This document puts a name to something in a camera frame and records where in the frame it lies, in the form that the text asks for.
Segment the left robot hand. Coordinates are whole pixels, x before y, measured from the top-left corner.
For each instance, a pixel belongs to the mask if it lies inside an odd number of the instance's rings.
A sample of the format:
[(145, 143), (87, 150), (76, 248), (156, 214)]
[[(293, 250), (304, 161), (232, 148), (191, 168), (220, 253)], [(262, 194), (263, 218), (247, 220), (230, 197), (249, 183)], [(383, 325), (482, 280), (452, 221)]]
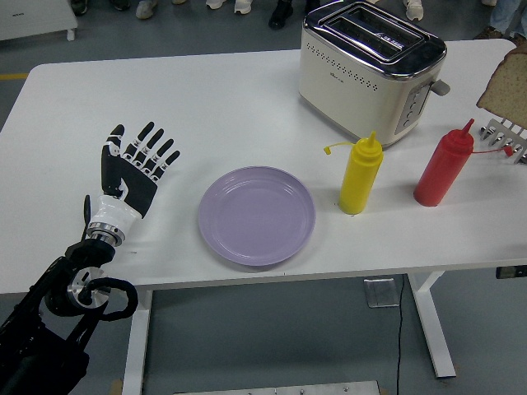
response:
[(101, 189), (98, 211), (89, 228), (124, 232), (149, 211), (161, 177), (179, 158), (174, 140), (148, 123), (126, 146), (121, 147), (124, 126), (119, 124), (101, 150)]

